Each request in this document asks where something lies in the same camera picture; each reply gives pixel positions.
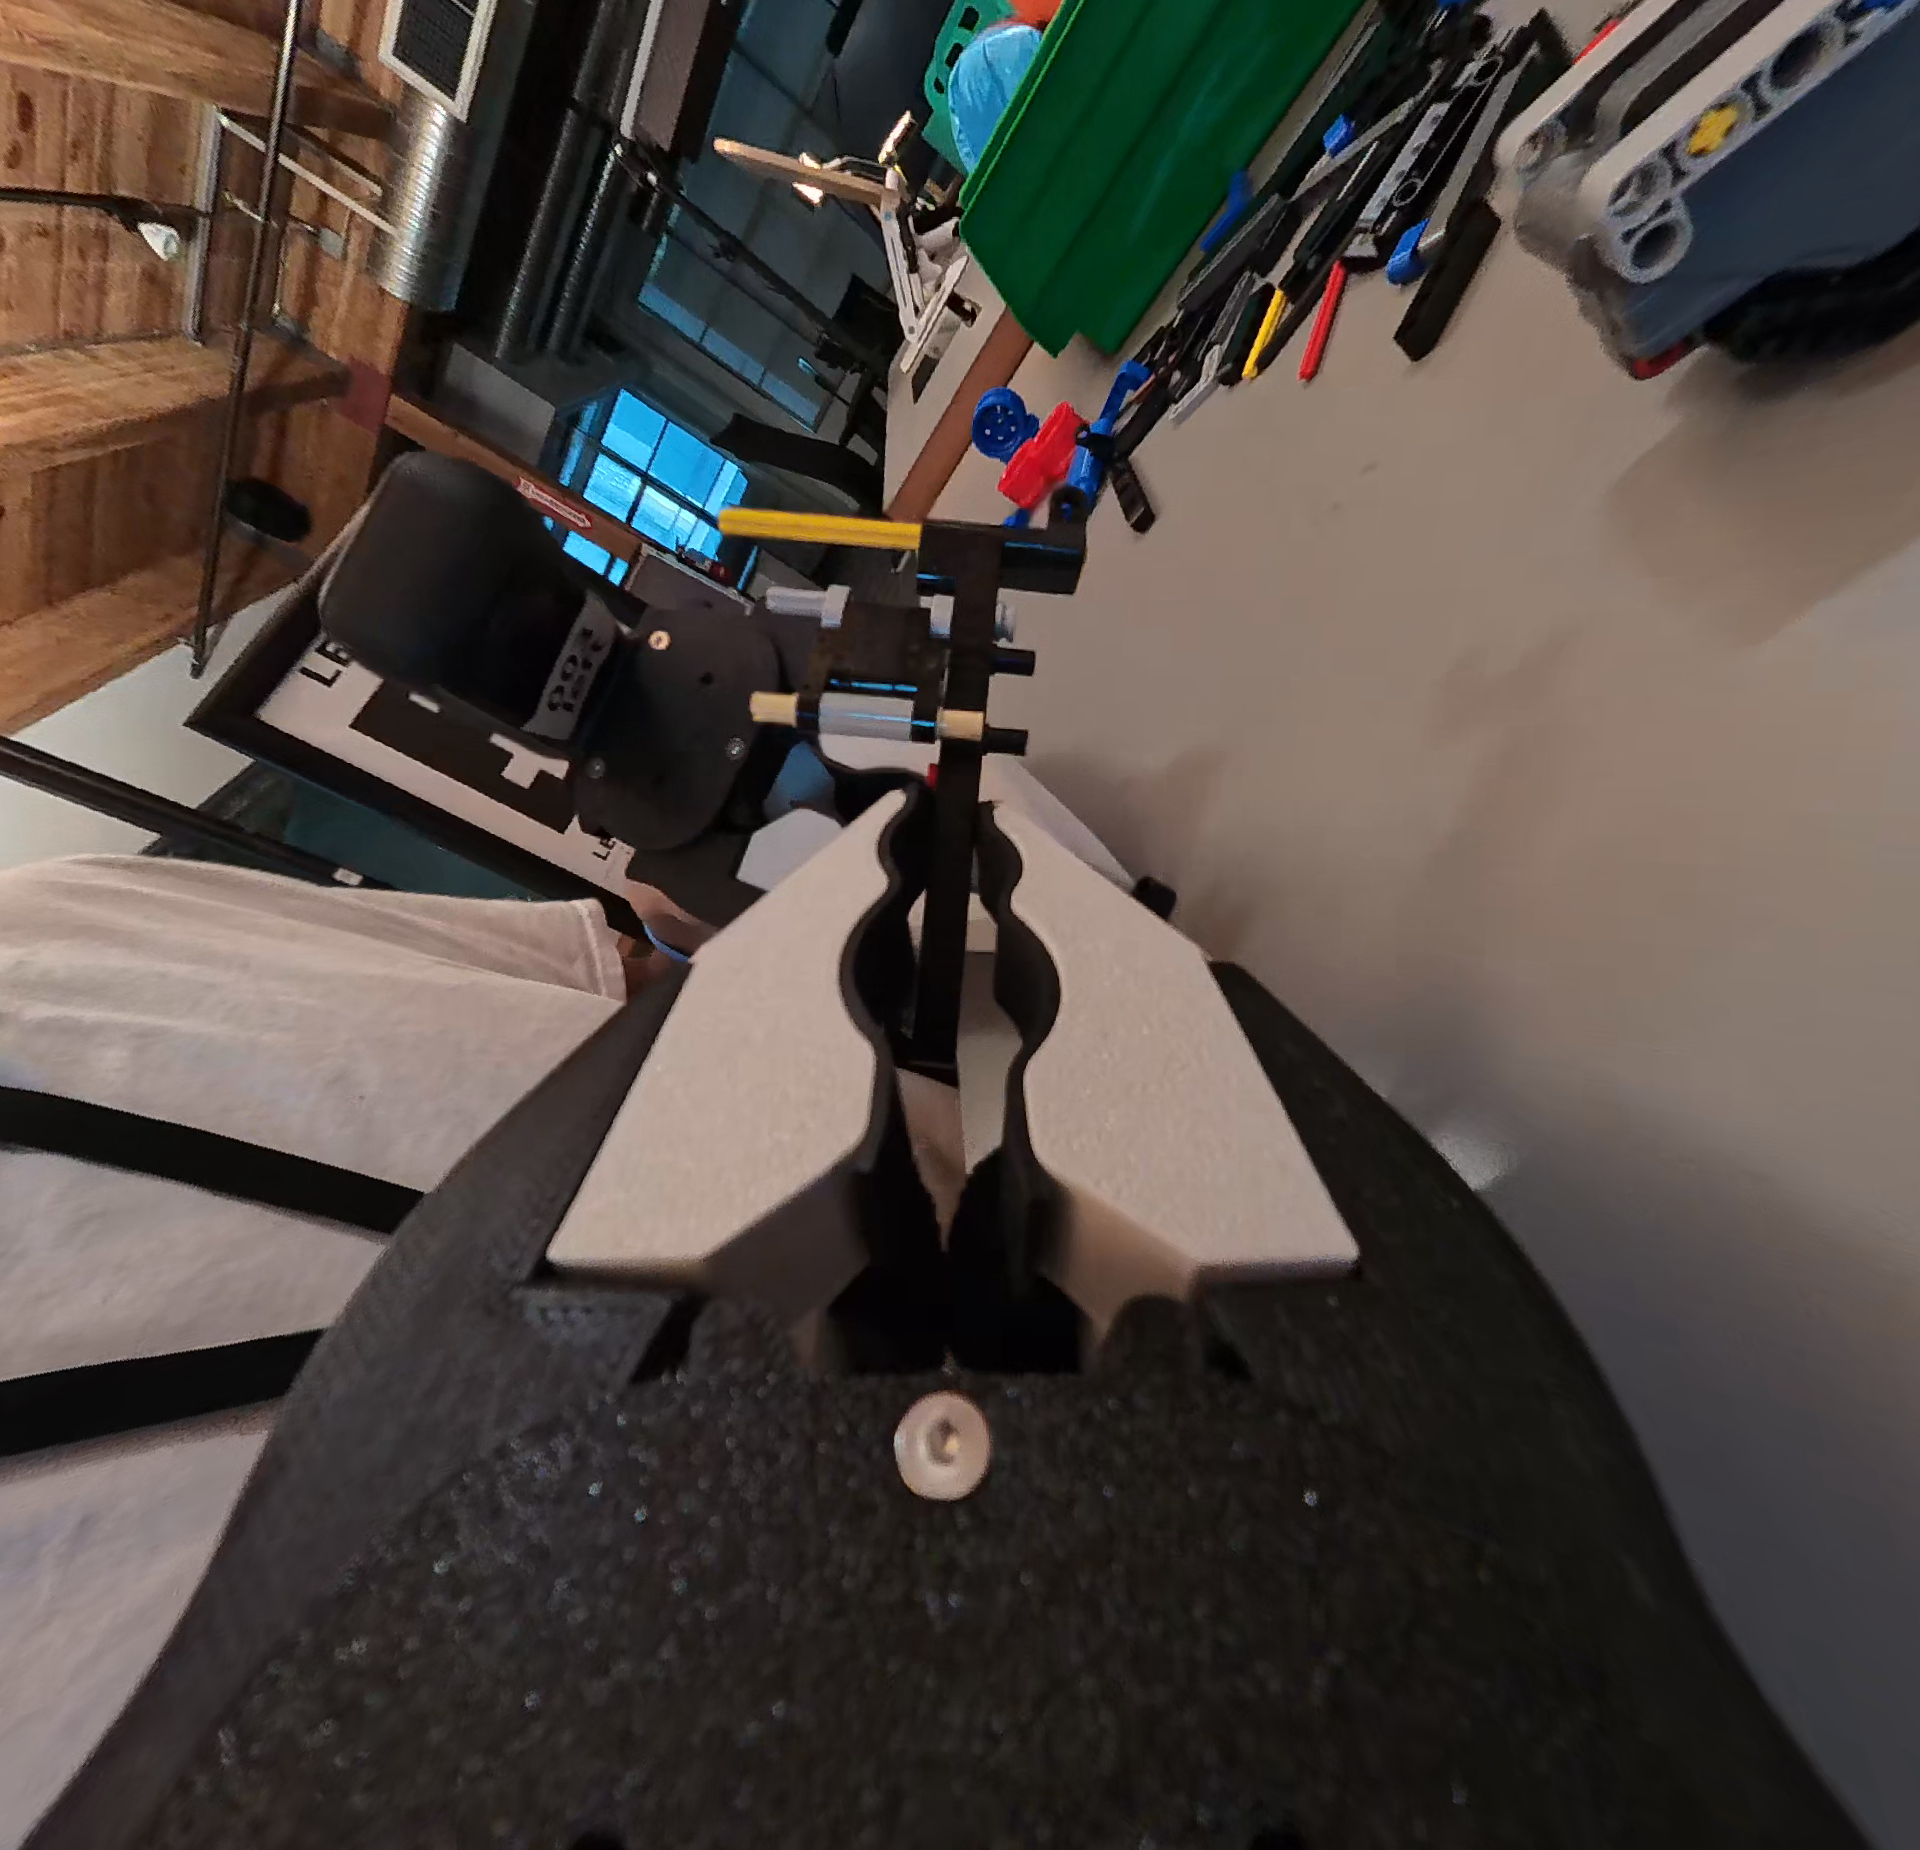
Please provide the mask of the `black lego beam subassembly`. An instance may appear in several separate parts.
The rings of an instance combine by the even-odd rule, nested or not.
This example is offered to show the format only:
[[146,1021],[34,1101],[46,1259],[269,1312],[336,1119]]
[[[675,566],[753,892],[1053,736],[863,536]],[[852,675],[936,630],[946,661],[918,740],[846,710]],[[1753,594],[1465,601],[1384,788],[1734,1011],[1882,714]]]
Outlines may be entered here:
[[972,896],[972,855],[988,756],[1018,757],[1026,731],[991,717],[996,675],[1031,675],[1035,655],[1002,618],[1017,593],[1068,596],[1088,557],[1088,499],[1058,488],[1047,522],[887,522],[822,514],[729,509],[717,529],[746,541],[822,541],[912,554],[915,601],[882,605],[832,590],[770,590],[765,607],[815,625],[804,673],[749,700],[755,727],[819,750],[863,740],[894,750],[876,777],[901,787],[907,908],[923,912],[908,996],[889,1017],[908,1071],[955,1079],[957,1021]]

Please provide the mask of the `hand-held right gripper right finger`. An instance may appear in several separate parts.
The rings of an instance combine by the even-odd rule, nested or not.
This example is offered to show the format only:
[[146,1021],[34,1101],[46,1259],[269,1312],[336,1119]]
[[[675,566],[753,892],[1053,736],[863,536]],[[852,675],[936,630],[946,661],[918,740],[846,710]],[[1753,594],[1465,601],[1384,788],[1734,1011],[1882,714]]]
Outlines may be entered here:
[[980,824],[968,1304],[1103,1337],[1140,1299],[1332,1279],[1359,1243],[1203,951],[1013,803]]

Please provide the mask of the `pile of loose lego pieces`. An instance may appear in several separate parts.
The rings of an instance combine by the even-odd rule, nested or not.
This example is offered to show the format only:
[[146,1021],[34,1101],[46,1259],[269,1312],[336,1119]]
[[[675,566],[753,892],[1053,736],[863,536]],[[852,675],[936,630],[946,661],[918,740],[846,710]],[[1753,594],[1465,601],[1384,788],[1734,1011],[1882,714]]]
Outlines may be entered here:
[[1120,366],[1100,416],[1080,428],[1046,515],[1065,503],[1088,515],[1108,490],[1131,531],[1149,531],[1156,510],[1134,467],[1146,437],[1260,376],[1306,323],[1301,374],[1313,367],[1348,277],[1419,245],[1451,205],[1451,173],[1486,151],[1482,123],[1524,69],[1567,60],[1545,14],[1504,31],[1493,6],[1373,0],[1310,125],[1201,236],[1168,321]]

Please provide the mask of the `person's left forearm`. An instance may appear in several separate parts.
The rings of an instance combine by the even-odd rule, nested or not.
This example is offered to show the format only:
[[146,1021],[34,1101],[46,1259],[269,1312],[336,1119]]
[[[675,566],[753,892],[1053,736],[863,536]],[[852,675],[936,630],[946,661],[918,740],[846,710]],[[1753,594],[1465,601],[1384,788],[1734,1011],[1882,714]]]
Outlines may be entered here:
[[635,999],[667,974],[687,966],[708,936],[708,924],[685,913],[635,912],[635,930],[613,944],[625,998]]

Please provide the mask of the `black metal pipe rack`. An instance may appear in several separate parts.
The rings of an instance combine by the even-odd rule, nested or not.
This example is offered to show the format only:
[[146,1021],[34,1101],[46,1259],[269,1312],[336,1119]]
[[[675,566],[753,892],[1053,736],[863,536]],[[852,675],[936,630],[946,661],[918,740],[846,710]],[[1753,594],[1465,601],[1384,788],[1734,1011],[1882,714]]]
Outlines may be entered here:
[[4,722],[181,645],[275,573],[229,547],[252,426],[338,388],[266,305],[317,0],[4,0]]

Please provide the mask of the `window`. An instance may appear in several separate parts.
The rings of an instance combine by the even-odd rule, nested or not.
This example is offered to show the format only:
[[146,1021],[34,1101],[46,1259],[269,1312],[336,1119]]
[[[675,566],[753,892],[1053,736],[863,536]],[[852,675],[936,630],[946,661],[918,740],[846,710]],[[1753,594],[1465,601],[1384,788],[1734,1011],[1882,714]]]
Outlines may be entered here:
[[634,391],[602,391],[554,437],[558,483],[587,509],[631,529],[654,552],[743,593],[753,541],[730,541],[717,515],[746,499],[749,474],[722,450]]

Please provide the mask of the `silver ventilation duct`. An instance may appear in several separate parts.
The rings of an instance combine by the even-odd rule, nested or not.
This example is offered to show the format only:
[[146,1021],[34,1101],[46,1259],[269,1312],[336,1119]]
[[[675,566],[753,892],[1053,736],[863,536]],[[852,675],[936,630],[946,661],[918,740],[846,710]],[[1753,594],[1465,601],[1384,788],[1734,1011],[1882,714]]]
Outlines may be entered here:
[[492,118],[458,118],[402,87],[368,253],[386,297],[433,314],[458,305],[499,143]]

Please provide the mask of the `wooden board on white arm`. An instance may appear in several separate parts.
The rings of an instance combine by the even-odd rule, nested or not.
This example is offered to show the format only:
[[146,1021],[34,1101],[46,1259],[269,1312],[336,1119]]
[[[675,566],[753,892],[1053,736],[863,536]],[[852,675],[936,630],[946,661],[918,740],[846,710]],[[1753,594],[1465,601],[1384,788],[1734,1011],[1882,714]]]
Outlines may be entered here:
[[712,140],[719,160],[750,179],[785,188],[810,209],[840,207],[876,226],[901,326],[892,367],[905,381],[946,350],[951,323],[971,323],[977,313],[962,297],[971,255],[957,236],[957,209],[924,201],[924,188],[905,173],[903,149],[919,134],[923,123],[903,111],[871,156],[820,160],[730,136]]

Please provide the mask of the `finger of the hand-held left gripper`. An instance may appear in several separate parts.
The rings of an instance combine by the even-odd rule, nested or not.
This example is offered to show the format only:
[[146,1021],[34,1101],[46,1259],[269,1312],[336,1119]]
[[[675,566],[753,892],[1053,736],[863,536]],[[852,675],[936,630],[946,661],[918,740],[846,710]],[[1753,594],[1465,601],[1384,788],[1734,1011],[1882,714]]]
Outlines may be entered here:
[[1140,878],[1131,875],[1118,857],[1098,838],[1098,835],[1056,798],[1044,781],[1035,777],[1023,759],[983,759],[980,803],[1013,807],[1028,822],[1047,831],[1060,847],[1077,855],[1098,876],[1115,884],[1115,888],[1152,913],[1160,912],[1160,890],[1149,884],[1140,890]]
[[759,894],[773,894],[799,876],[807,894],[817,884],[833,896],[863,896],[874,906],[889,890],[889,865],[882,837],[889,833],[889,798],[878,798],[847,824],[833,824],[826,813],[794,809],[759,827],[743,846],[734,881]]

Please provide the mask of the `person's white shirt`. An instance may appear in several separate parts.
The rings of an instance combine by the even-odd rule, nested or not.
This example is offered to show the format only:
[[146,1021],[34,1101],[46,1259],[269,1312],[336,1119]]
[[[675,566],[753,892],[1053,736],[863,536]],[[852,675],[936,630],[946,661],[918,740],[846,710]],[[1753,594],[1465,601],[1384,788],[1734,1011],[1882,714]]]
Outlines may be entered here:
[[[355,892],[144,855],[1,878],[6,1086],[411,1191],[628,994],[598,902]],[[4,1151],[4,1379],[317,1331],[377,1257],[357,1232]],[[4,1478],[4,1845],[151,1667],[263,1433],[196,1424]]]

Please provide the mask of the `small green basket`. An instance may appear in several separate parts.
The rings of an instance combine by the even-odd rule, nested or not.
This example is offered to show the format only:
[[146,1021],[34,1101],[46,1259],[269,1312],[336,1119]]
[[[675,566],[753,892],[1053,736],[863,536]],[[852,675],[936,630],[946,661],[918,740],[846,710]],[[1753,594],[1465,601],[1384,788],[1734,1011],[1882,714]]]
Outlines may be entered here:
[[937,28],[928,61],[924,67],[924,101],[926,125],[924,134],[948,118],[948,78],[972,38],[1005,8],[1003,0],[951,0],[948,11]]

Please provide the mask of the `grey black lego vehicle chassis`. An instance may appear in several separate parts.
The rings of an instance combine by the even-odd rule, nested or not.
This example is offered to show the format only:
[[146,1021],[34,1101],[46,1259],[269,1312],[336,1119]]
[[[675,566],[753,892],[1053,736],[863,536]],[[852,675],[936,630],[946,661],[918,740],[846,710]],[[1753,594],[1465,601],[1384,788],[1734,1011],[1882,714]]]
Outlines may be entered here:
[[1841,359],[1918,314],[1918,0],[1632,0],[1496,140],[1602,347]]

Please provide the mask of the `green plastic bin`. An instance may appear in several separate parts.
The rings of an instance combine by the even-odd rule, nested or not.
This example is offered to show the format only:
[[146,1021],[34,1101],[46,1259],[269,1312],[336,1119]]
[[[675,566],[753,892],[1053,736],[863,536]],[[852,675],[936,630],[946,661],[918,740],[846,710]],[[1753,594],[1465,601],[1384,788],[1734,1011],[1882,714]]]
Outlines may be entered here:
[[1046,354],[1115,354],[1370,0],[1064,0],[957,234]]

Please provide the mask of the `white air vent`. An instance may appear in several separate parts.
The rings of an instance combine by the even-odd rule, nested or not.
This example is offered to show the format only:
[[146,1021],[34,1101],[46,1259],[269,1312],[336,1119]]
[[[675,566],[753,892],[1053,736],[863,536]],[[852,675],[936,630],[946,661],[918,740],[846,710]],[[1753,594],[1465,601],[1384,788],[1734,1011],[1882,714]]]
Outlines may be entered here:
[[407,87],[466,118],[499,0],[386,0],[378,60]]

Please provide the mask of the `background grey table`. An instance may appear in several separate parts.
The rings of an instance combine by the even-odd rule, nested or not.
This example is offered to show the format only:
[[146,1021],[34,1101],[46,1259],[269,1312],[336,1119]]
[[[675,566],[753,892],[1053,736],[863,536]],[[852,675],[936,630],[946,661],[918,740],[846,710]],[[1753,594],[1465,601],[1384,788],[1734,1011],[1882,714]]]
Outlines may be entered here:
[[901,366],[889,373],[881,509],[889,522],[918,522],[933,510],[971,453],[977,399],[1013,386],[1035,347],[977,264],[962,274],[955,301],[968,301],[972,320],[946,310],[944,350],[913,373]]

